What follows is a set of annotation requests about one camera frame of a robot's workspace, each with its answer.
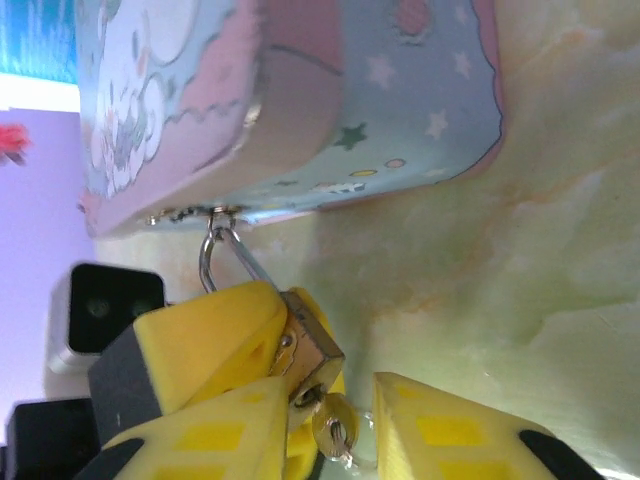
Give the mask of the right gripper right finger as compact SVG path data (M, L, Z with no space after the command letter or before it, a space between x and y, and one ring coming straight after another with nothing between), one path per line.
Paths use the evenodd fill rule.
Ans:
M545 427L391 372L373 375L380 480L606 480Z

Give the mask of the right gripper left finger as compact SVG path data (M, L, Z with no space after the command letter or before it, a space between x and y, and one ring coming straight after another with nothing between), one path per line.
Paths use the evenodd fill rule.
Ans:
M97 480L283 480L288 401L268 377L131 428L97 457Z

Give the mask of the small brass padlock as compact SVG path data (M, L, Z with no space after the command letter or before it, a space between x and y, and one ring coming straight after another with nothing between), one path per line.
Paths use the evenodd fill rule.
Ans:
M205 213L208 216L207 233L199 253L199 276L205 290L216 289L211 258L214 246L219 242L227 244L251 279L275 287L275 282L235 232L233 212L215 207ZM281 291L279 296L287 307L288 318L271 372L286 379L291 408L310 411L321 402L341 372L344 353L298 293Z

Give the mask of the cartoon print tin box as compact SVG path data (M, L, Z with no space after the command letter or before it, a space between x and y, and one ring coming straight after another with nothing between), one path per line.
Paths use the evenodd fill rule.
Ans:
M74 0L90 232L433 185L503 136L495 0Z

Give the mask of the storage box with blue lid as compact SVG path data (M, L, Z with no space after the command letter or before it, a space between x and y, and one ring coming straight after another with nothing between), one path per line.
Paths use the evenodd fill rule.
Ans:
M0 73L76 84L74 0L0 0Z

